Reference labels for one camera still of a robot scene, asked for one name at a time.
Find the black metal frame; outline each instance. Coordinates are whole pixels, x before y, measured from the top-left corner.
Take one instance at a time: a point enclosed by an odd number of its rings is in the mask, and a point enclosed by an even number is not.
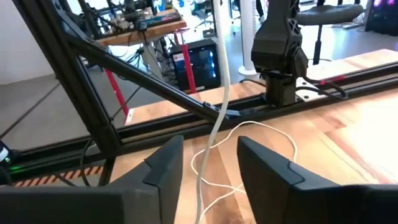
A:
[[[177,134],[190,139],[206,135],[212,129],[219,105],[200,103],[101,50],[93,40],[85,37],[70,23],[57,6],[57,0],[14,0],[14,3],[90,132],[90,136],[22,151],[9,167],[14,181],[79,166],[82,149],[93,139],[100,152],[87,156],[85,161],[89,163],[106,159],[101,177],[101,184],[104,185],[109,181],[116,156],[159,146]],[[116,129],[96,94],[79,55],[170,100],[188,112]],[[398,62],[349,73],[335,82],[341,86],[350,85],[345,90],[353,98],[397,87],[398,77],[386,77],[393,73],[398,73]],[[368,83],[355,85],[362,81]],[[328,90],[325,85],[317,87]],[[246,120],[261,121],[335,102],[337,100],[332,98],[308,103],[298,99],[293,105],[272,108],[267,105],[263,94],[251,96],[230,102],[221,130],[230,129]]]

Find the desk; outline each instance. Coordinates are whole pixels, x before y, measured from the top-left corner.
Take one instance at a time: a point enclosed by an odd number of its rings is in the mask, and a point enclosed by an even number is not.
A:
[[[310,77],[322,79],[332,74],[361,70],[393,61],[398,61],[398,52],[378,50],[310,67],[308,74]],[[231,85],[230,97],[242,98],[261,91],[264,90],[253,83],[235,84]],[[222,88],[197,93],[193,97],[218,103],[222,98]],[[342,185],[392,184],[398,182],[397,105],[398,89],[270,119],[263,123],[289,134],[298,146],[296,162],[316,174]],[[129,124],[181,111],[183,109],[165,101],[141,106],[134,109]],[[220,142],[228,133],[229,131],[218,133],[215,142]],[[239,135],[249,136],[286,158],[292,158],[292,146],[284,136],[261,126],[243,126],[238,128],[229,140],[211,150],[205,171],[205,178],[210,182],[233,186],[241,183],[236,157]],[[175,217],[176,223],[194,222],[196,175],[190,168],[190,161],[195,153],[205,148],[207,140],[208,136],[202,136],[184,142],[183,180]],[[155,150],[148,149],[118,157],[111,181],[131,170]],[[203,184],[202,189],[204,206],[230,191],[206,184]],[[217,203],[207,213],[202,223],[255,223],[255,221],[247,197],[236,193]]]
[[[158,15],[161,16],[161,15],[166,15],[166,14],[170,14],[173,12],[176,12],[176,10],[169,9],[166,11],[159,12]],[[187,26],[187,23],[184,21],[184,19],[181,18],[180,21],[169,22],[167,24],[150,27],[145,31],[146,39],[147,39],[147,41],[159,39],[166,34],[173,33],[175,30],[184,28],[186,26]],[[102,45],[105,45],[105,46],[112,46],[112,45],[131,46],[131,45],[145,42],[145,38],[144,38],[144,35],[142,34],[142,32],[133,31],[133,32],[128,32],[128,33],[121,34],[121,35],[115,35],[112,37],[103,38],[103,39],[97,40],[97,42]],[[151,45],[144,44],[143,57],[146,59],[146,62],[148,63],[151,72],[153,74],[155,74],[156,76],[158,76],[160,79],[162,79],[163,78],[162,71],[161,71],[156,59],[154,58],[155,55],[156,55],[156,53],[155,53],[154,48]],[[127,116],[128,108],[127,108],[126,102],[124,101],[121,90],[118,86],[118,83],[114,79],[111,71],[109,71],[108,69],[105,68],[105,72],[106,72],[106,75],[107,75],[109,82],[112,86],[112,89],[115,92],[116,98],[118,99],[119,104],[121,105],[121,107],[124,111],[124,114]]]
[[[165,14],[170,14],[175,12],[175,9],[169,9],[166,11],[159,12],[157,15],[165,15]],[[145,35],[148,41],[153,40],[153,39],[158,39],[166,34],[173,33],[175,30],[185,28],[187,26],[187,23],[184,21],[184,19],[181,19],[180,21],[176,22],[170,22],[167,24],[155,26],[155,27],[150,27],[145,31]],[[111,46],[111,45],[121,45],[121,46],[127,46],[127,45],[134,45],[134,44],[140,44],[144,42],[144,36],[142,32],[139,31],[133,31],[133,32],[128,32],[125,34],[121,35],[116,35],[113,37],[107,37],[103,38],[100,40],[97,40],[100,44],[103,44],[105,46]]]
[[[167,15],[173,12],[176,12],[176,10],[169,9],[166,11],[159,12],[157,15],[158,16]],[[169,22],[159,26],[150,27],[145,31],[145,38],[147,39],[148,42],[157,40],[166,34],[173,33],[176,30],[185,28],[186,26],[187,23],[184,21],[183,18],[181,18],[180,21]],[[103,38],[97,40],[97,42],[105,46],[112,46],[112,45],[132,46],[135,44],[140,44],[145,42],[145,38],[142,32],[133,31],[121,35]],[[156,76],[158,76],[160,79],[162,79],[163,78],[162,71],[155,59],[155,55],[156,53],[153,46],[151,44],[149,45],[144,44],[144,53],[142,54],[144,61],[147,62],[147,64],[149,65],[151,72]]]

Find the wooden table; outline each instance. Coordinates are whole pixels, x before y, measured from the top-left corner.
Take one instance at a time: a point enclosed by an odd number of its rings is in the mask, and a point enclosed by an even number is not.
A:
[[[379,50],[364,55],[337,60],[308,69],[308,76],[319,79],[330,74],[342,74],[368,67],[398,61],[398,52]],[[231,99],[255,95],[264,91],[253,83],[231,85]],[[219,103],[223,89],[215,89],[192,95],[199,100]],[[146,121],[183,109],[162,101],[134,108],[128,124]],[[338,184],[380,183],[398,181],[398,90],[390,90],[330,106],[315,108],[301,113],[264,121],[289,134],[297,143],[297,163]],[[229,131],[217,134],[220,142]],[[210,152],[205,178],[211,182],[238,186],[242,180],[236,157],[236,143],[239,135],[292,158],[293,150],[288,140],[279,133],[257,125],[240,127],[229,140]],[[208,136],[184,142],[183,180],[178,201],[176,223],[193,223],[195,219],[196,175],[190,168],[195,153],[205,148]],[[118,157],[111,180],[131,170],[156,149]],[[203,204],[209,205],[215,198],[230,189],[203,184]],[[255,223],[250,204],[244,194],[236,193],[218,202],[206,215],[202,223]]]
[[[157,15],[161,16],[161,15],[169,14],[172,12],[175,12],[175,9],[169,9],[166,11],[162,11],[162,12],[159,12]],[[171,34],[175,30],[185,28],[186,26],[187,26],[187,23],[184,21],[184,19],[181,18],[180,21],[169,22],[169,23],[166,23],[163,25],[150,27],[145,31],[145,35],[146,35],[147,40],[156,39],[156,38],[162,37],[163,35]],[[113,37],[103,38],[103,39],[100,39],[97,41],[105,46],[134,45],[134,44],[143,43],[144,36],[143,36],[142,32],[133,31],[133,32],[128,32],[128,33],[121,34],[121,35],[116,35]]]

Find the office chair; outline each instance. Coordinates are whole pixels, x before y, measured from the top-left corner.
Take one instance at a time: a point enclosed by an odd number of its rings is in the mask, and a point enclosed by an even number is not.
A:
[[[302,26],[319,26],[318,38],[315,42],[313,53],[313,65],[319,64],[321,54],[322,25],[341,24],[351,22],[363,12],[360,4],[340,4],[337,6],[324,5],[325,0],[318,0],[317,6],[300,11],[297,14],[297,22]]]
[[[212,6],[212,1],[206,0],[201,3],[196,3],[195,1],[192,2],[191,4],[191,14],[193,16],[197,16],[199,19],[202,21],[194,27],[194,31],[197,31],[197,28],[201,25],[205,25],[207,27],[207,23],[214,24],[214,21],[209,21],[207,20],[213,12],[213,6]]]

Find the computer case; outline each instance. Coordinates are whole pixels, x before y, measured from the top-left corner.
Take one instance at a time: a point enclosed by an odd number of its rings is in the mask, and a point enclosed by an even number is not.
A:
[[[212,39],[204,39],[187,45],[197,91],[220,87],[220,66],[216,42]],[[171,48],[170,58],[173,61],[178,88],[182,91],[189,90],[181,45]]]
[[[372,0],[365,31],[398,36],[398,0]]]

